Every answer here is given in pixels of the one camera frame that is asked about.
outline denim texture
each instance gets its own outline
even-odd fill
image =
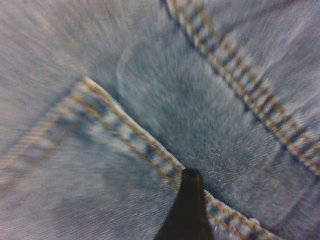
[[[152,239],[184,167],[216,239],[320,239],[319,12],[1,3],[0,239]]]

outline black tip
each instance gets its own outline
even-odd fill
[[[200,172],[182,171],[179,192],[154,240],[213,240]]]

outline black object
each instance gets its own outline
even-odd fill
[[[214,240],[204,190],[199,170],[185,168],[173,206],[154,240]]]

